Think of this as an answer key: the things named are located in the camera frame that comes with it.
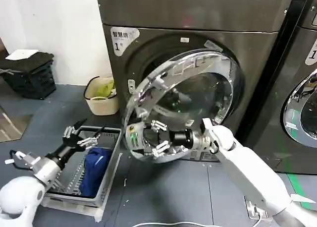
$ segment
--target washing machine label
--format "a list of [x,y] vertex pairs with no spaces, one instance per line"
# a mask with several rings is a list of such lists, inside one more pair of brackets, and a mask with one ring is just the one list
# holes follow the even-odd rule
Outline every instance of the washing machine label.
[[122,56],[127,47],[140,36],[137,28],[111,27],[111,38],[114,54]]
[[218,45],[216,45],[214,42],[210,41],[210,40],[207,40],[205,43],[204,43],[204,46],[208,49],[211,49],[211,50],[215,50],[215,51],[219,51],[219,52],[222,52],[223,49],[221,47],[219,47]]
[[189,38],[181,37],[180,42],[181,43],[189,43]]
[[286,122],[286,127],[298,130],[297,125],[290,122]]
[[310,66],[313,65],[317,62],[317,39],[311,49],[311,51],[309,52],[306,60],[305,60],[305,64]]

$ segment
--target white wall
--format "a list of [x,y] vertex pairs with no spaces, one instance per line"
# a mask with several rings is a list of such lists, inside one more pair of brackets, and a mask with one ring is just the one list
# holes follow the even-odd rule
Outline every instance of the white wall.
[[0,37],[9,53],[54,54],[56,83],[111,74],[97,0],[0,0]]

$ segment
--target black crate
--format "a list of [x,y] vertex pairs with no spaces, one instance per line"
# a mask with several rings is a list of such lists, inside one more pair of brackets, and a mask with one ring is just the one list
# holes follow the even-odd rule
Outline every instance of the black crate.
[[30,99],[44,100],[49,94],[56,90],[52,74],[53,61],[29,72],[2,73],[1,76],[9,86],[20,96]]

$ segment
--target blue cloth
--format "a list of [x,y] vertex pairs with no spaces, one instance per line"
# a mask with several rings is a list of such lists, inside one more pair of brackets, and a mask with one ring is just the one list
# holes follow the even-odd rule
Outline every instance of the blue cloth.
[[93,148],[85,157],[85,174],[79,186],[81,195],[95,197],[107,169],[111,151]]

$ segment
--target white cable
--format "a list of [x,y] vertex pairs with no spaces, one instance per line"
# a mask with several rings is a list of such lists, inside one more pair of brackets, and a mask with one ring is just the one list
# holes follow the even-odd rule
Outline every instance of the white cable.
[[259,223],[262,221],[262,215],[257,211],[258,215],[259,215],[259,220],[252,226],[252,227],[257,227],[259,225]]
[[200,226],[200,227],[222,227],[222,226],[207,226],[202,225],[194,222],[189,221],[181,221],[181,222],[175,222],[175,223],[157,223],[157,222],[148,222],[148,223],[140,223],[137,225],[134,225],[132,227],[139,227],[139,226],[176,226],[181,224],[188,224],[188,225],[194,225],[194,226]]

